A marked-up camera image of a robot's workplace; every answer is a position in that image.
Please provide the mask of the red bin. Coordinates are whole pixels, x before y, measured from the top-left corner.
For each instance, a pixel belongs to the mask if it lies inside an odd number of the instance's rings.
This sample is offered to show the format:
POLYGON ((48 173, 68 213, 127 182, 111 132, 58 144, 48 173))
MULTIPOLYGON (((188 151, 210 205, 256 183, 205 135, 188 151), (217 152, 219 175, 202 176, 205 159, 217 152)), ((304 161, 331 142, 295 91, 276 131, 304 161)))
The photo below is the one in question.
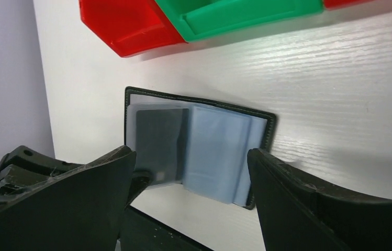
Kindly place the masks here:
POLYGON ((155 1, 80 0, 79 7, 84 25, 122 58, 185 43, 155 1))
POLYGON ((326 10, 335 10, 371 1, 372 0, 323 0, 322 2, 326 10))

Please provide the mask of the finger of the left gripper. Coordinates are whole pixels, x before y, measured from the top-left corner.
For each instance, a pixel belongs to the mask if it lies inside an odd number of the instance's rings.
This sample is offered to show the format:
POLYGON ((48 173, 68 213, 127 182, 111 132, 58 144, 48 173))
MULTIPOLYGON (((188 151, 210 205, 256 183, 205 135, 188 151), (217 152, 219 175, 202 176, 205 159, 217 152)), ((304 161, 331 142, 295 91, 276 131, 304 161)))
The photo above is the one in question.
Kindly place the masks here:
POLYGON ((68 163, 19 146, 0 161, 0 207, 34 197, 66 208, 125 208, 153 180, 135 170, 136 153, 118 147, 87 163, 68 163))

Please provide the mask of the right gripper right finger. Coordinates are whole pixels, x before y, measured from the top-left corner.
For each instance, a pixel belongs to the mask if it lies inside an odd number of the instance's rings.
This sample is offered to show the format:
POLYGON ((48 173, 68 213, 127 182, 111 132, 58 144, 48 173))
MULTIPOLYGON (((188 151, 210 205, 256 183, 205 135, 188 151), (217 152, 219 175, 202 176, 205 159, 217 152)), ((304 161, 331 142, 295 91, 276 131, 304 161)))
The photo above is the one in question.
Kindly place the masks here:
POLYGON ((262 149, 247 154, 267 250, 392 250, 392 200, 349 190, 262 149))

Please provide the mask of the dark card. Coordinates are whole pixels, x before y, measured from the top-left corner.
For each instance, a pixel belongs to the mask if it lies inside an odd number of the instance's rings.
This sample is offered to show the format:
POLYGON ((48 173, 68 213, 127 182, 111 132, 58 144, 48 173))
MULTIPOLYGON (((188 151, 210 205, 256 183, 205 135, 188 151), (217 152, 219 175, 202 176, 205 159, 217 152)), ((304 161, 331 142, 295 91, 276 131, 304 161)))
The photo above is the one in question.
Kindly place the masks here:
POLYGON ((188 115, 188 108, 137 111, 136 169, 149 171, 152 185, 181 183, 188 115))

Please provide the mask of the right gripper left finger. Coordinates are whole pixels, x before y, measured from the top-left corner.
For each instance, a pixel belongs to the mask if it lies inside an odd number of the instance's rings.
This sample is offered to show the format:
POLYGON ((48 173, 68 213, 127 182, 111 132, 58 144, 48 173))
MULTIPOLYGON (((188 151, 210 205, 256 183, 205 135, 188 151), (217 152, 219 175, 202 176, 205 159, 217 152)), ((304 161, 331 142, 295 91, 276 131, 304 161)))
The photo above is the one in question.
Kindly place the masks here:
POLYGON ((22 192, 0 194, 0 250, 114 250, 135 161, 121 146, 22 192))

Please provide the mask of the green bin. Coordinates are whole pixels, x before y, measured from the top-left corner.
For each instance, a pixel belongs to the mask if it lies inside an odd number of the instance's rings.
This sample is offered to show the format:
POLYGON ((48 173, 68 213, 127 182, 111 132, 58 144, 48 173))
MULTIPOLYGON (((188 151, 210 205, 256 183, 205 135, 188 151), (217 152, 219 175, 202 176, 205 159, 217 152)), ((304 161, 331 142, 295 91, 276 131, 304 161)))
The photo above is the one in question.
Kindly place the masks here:
POLYGON ((323 12, 317 0, 162 0, 157 5, 187 42, 323 12))

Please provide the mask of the black leather card holder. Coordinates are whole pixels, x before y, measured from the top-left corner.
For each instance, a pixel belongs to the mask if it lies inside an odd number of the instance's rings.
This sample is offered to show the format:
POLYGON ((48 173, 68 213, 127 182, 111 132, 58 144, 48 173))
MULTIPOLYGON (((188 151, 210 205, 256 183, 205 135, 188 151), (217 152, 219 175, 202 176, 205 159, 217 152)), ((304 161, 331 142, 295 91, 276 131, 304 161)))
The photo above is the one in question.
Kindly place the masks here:
POLYGON ((255 207, 247 153, 273 144, 276 114, 226 102, 125 89, 125 144, 135 151, 139 110, 188 108, 187 143, 180 185, 197 195, 252 210, 255 207))

